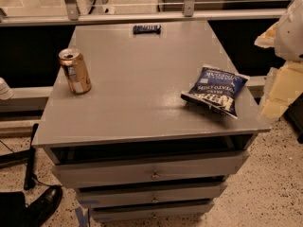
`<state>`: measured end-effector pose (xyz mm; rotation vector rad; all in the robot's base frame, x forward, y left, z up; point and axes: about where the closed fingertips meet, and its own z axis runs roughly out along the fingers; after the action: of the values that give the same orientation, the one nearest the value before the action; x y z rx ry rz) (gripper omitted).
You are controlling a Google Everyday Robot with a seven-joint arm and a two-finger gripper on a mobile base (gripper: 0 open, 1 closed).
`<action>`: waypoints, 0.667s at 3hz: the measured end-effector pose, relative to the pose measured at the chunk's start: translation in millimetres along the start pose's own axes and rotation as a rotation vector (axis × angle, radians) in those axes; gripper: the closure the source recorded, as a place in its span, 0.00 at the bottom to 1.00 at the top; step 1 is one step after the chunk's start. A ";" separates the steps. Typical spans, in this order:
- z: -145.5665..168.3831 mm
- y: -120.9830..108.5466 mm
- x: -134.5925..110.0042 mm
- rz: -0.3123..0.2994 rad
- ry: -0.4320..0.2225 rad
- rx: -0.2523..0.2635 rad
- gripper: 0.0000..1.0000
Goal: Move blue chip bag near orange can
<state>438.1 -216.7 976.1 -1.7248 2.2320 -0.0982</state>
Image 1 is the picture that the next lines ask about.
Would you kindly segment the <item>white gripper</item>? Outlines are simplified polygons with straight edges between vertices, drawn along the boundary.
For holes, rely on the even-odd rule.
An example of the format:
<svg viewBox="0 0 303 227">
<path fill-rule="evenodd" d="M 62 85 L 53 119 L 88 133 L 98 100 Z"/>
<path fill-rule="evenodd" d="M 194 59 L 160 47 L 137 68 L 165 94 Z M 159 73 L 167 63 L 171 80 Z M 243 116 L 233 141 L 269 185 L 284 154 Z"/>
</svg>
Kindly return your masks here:
<svg viewBox="0 0 303 227">
<path fill-rule="evenodd" d="M 261 48 L 275 47 L 286 62 L 272 67 L 267 74 L 258 116 L 263 121 L 277 121 L 303 93 L 303 0 L 294 0 L 272 24 L 255 39 Z"/>
</svg>

